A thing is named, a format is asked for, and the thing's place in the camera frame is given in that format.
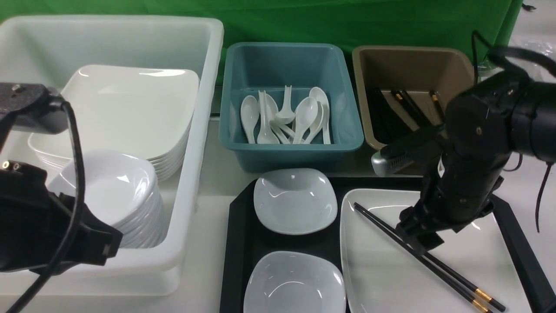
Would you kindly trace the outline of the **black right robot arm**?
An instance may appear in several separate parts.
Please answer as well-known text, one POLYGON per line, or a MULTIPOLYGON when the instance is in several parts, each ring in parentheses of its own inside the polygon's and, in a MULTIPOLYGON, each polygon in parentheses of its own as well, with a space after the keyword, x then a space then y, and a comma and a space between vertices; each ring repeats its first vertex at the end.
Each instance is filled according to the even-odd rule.
POLYGON ((422 155, 427 173, 419 200, 399 215, 397 235, 418 254, 443 243, 439 232, 460 232, 494 210, 492 193, 513 153, 555 163, 555 84, 534 81, 510 59, 555 73, 555 62, 536 51, 494 46, 488 59, 502 68, 453 98, 443 137, 435 131, 422 155))

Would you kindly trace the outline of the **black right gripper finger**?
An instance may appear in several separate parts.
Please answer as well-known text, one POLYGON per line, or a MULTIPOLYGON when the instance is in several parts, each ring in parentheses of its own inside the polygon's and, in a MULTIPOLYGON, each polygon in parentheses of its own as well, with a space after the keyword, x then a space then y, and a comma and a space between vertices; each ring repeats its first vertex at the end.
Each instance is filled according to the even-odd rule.
POLYGON ((437 223, 424 206, 410 206, 399 213, 395 231, 419 255, 428 253, 444 243, 437 234, 437 223))

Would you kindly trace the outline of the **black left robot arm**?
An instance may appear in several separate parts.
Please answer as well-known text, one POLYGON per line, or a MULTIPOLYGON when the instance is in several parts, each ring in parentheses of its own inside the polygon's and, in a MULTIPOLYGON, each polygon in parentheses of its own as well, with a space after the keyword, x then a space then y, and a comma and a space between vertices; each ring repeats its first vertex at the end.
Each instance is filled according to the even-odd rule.
MULTIPOLYGON (((50 192, 47 172, 27 163, 1 163, 1 272, 29 270, 41 274, 52 260, 70 225, 76 198, 50 192)), ((54 275, 77 265, 104 266, 117 255, 122 233, 82 206, 75 239, 54 275)))

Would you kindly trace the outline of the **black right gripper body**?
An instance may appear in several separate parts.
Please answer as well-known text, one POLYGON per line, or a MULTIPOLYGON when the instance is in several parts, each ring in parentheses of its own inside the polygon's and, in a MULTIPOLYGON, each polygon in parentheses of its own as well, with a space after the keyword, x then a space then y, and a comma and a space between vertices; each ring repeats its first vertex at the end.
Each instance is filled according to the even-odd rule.
POLYGON ((472 155, 457 151, 453 144, 445 145, 439 160, 430 164, 424 177, 419 231, 458 232, 482 216, 505 165, 506 153, 472 155))

